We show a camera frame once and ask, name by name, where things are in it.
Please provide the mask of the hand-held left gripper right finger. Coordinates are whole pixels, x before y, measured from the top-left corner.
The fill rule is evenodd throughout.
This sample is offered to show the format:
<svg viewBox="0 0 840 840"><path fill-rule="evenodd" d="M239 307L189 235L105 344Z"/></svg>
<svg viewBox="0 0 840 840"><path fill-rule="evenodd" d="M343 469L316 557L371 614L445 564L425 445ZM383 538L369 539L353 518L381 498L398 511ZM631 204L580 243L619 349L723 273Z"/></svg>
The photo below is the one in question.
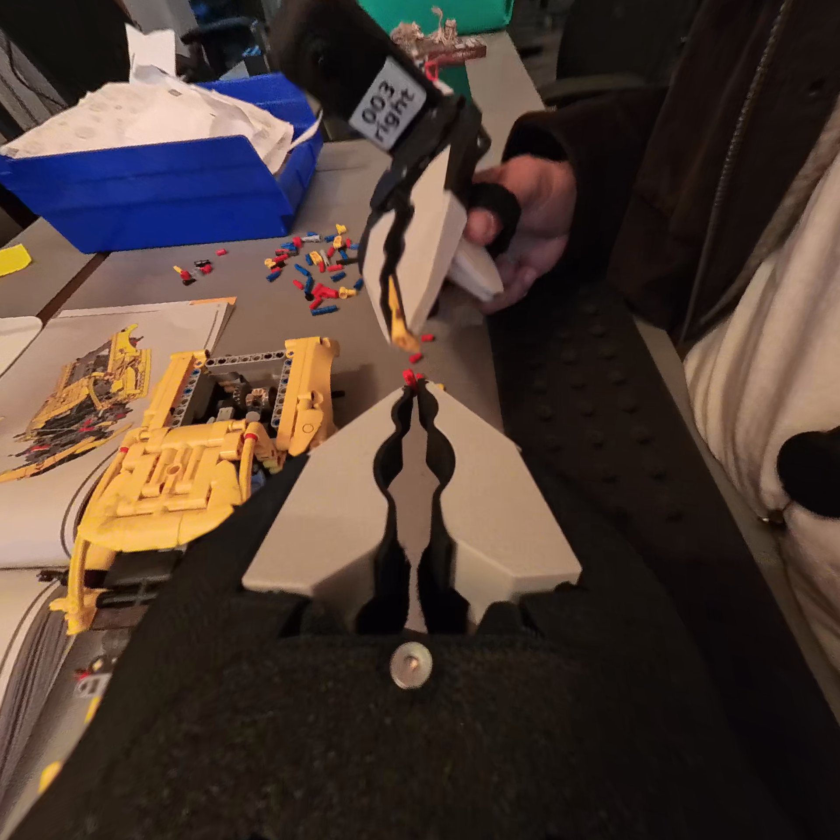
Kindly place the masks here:
<svg viewBox="0 0 840 840"><path fill-rule="evenodd" d="M437 479L420 562L427 624L479 624L494 604L577 585L581 564L504 434L431 382L420 384L426 465Z"/></svg>

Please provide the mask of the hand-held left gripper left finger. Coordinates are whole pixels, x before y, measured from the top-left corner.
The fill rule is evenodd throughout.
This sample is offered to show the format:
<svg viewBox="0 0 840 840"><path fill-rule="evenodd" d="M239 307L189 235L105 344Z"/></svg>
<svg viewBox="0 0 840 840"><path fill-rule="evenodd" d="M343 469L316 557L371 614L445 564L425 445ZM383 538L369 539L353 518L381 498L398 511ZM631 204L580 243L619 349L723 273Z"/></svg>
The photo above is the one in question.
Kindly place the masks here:
<svg viewBox="0 0 840 840"><path fill-rule="evenodd" d="M403 469L414 394L404 386L308 457L243 586L319 602L358 634L398 634L411 565L390 487Z"/></svg>

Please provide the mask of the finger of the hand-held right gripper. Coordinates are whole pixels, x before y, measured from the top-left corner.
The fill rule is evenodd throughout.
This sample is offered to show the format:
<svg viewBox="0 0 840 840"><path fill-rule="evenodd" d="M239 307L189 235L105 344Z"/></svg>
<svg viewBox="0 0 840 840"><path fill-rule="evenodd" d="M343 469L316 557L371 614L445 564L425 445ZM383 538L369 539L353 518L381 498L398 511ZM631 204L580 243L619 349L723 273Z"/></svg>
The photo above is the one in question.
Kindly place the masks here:
<svg viewBox="0 0 840 840"><path fill-rule="evenodd" d="M466 226L466 209L446 186L450 153L450 148L438 153L409 193L413 215L402 237L395 282L412 334L424 326Z"/></svg>
<svg viewBox="0 0 840 840"><path fill-rule="evenodd" d="M372 213L361 240L361 274L375 319L385 339L390 341L391 314L387 304L389 276L385 244L396 220L396 211Z"/></svg>

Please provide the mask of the yellow brick panel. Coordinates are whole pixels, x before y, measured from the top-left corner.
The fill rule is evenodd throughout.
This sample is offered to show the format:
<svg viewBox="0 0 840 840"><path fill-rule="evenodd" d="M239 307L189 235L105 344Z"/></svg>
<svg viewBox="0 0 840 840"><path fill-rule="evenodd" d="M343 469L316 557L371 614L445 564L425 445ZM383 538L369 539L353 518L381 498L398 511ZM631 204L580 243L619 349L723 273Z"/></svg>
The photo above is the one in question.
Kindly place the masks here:
<svg viewBox="0 0 840 840"><path fill-rule="evenodd" d="M419 352L419 338L412 334L406 326L402 301L393 275L388 278L387 304L391 314L391 326L389 328L391 344L409 354Z"/></svg>

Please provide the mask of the large pile of coloured pins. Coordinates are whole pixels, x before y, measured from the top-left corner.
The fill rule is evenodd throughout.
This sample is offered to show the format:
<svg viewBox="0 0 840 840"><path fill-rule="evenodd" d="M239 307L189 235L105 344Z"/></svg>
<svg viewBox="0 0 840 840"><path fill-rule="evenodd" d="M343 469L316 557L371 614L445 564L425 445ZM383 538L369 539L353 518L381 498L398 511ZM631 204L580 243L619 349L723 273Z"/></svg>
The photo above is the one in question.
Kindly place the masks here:
<svg viewBox="0 0 840 840"><path fill-rule="evenodd" d="M310 314L334 313L340 304L364 294L359 246L342 223L304 230L273 245L264 258L266 281L285 280L308 306Z"/></svg>

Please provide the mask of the yellow toy brick car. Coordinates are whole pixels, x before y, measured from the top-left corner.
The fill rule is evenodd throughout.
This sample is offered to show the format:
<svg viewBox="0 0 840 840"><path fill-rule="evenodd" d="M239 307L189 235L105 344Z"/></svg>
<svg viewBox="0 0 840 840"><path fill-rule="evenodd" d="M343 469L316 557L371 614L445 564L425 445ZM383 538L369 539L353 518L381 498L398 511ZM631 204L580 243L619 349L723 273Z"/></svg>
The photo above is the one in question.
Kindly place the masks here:
<svg viewBox="0 0 840 840"><path fill-rule="evenodd" d="M66 594L49 604L66 634L86 632L120 555L177 552L253 495L253 475L335 434L333 338L270 353L174 353L139 427L129 430L80 515Z"/></svg>

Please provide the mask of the person's right forearm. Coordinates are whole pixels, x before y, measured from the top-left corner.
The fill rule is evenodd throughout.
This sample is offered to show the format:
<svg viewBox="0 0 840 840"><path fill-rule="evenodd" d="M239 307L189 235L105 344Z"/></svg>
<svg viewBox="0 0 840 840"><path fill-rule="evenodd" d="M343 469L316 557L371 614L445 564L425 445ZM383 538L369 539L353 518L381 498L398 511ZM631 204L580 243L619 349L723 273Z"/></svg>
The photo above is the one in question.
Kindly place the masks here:
<svg viewBox="0 0 840 840"><path fill-rule="evenodd" d="M529 154L570 164L576 200L557 270L602 271L614 246L666 88L608 91L513 125L502 160Z"/></svg>

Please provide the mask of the grey desk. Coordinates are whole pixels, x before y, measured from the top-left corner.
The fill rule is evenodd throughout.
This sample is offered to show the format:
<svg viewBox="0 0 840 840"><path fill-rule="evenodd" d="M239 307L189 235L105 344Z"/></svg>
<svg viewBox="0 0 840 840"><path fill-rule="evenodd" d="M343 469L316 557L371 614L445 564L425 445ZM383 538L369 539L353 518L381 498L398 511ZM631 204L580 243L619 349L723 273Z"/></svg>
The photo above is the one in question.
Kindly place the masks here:
<svg viewBox="0 0 840 840"><path fill-rule="evenodd" d="M387 159L363 141L327 143L320 153L296 218L302 230L326 233L345 224L357 239L369 212L375 183ZM341 311L312 317L289 274L268 282L264 259L279 247L278 239L237 241L211 246L124 251L82 255L47 222L38 220L19 237L35 264L2 280L2 316L37 315L52 319L64 309L150 305L166 301L236 297L230 320L221 332L218 353L268 352L286 338L313 334L338 340L336 389L345 396L336 408L337 421L349 422L403 382L406 357L386 346L368 295L342 305ZM196 259L225 247L228 254L214 261L214 271L184 287L173 273ZM442 382L447 392L501 430L497 380L487 325L456 291L445 293L440 318L425 332L436 340L425 344L421 372ZM428 499L434 488L426 468L425 433L416 419L404 444L404 471L392 484L397 500L399 535L412 564L426 545ZM89 703L74 696L76 671L102 651L102 633L80 635L49 693L45 708L28 740L17 768L14 787L2 804L2 838L9 838L38 797L39 778L48 765L67 759L84 731Z"/></svg>

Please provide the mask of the person's right hand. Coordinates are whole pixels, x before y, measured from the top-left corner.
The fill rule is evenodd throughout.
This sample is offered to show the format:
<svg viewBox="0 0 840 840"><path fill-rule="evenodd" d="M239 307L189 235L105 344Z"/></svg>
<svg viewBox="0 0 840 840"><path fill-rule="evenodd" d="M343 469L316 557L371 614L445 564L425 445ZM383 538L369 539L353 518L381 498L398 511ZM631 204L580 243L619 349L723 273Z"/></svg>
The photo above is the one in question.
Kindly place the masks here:
<svg viewBox="0 0 840 840"><path fill-rule="evenodd" d="M560 260L571 233L576 184L568 162L530 155L478 171L474 182L503 186L518 199L521 209L517 231L496 260L503 291L479 306L489 316L523 299L534 282Z"/></svg>

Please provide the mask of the white crumpled paper bags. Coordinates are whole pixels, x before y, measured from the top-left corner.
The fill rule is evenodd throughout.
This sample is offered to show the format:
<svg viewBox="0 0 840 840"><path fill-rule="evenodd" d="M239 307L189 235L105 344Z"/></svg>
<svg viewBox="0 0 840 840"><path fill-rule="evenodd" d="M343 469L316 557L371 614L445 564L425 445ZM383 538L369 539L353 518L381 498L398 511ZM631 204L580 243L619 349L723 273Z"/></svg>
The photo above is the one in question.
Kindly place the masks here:
<svg viewBox="0 0 840 840"><path fill-rule="evenodd" d="M169 74L175 69L174 30L145 35L126 24L125 31L129 80L89 92L76 106L6 143L2 155L24 159L241 135L276 174L287 155L319 131L322 117L306 118L295 140L289 121Z"/></svg>

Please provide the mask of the blue plastic bin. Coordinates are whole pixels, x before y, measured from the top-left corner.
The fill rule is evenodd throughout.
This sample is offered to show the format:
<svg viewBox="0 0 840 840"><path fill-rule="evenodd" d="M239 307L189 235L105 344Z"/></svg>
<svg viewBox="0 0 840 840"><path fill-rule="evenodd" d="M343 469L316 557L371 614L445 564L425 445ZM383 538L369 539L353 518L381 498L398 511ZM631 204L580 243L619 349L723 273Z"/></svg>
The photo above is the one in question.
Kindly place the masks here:
<svg viewBox="0 0 840 840"><path fill-rule="evenodd" d="M293 138L316 118L280 73L218 80L202 88L289 121ZM276 174L244 136L12 159L2 185L79 251L208 245L286 235L322 148L317 132Z"/></svg>

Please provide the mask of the open instruction booklet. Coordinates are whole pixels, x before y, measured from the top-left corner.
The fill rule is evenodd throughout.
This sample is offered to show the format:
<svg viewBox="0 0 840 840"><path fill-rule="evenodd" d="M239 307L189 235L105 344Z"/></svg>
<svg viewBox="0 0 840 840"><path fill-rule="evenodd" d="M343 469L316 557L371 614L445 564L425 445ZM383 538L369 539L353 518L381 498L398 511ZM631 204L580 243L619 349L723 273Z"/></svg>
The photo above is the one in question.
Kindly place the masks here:
<svg viewBox="0 0 840 840"><path fill-rule="evenodd" d="M211 351L233 303L65 311L1 380L2 798L67 656L64 593L82 503L140 424L173 354Z"/></svg>

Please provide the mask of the person's white shirt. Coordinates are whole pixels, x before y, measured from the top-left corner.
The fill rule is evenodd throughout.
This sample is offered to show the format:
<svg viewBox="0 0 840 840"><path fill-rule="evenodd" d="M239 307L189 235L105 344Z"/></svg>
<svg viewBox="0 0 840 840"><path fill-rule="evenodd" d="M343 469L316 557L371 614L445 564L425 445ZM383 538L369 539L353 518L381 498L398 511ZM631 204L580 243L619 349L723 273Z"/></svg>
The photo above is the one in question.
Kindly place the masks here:
<svg viewBox="0 0 840 840"><path fill-rule="evenodd" d="M780 549L839 666L838 105L738 277L742 297L684 362L696 426Z"/></svg>

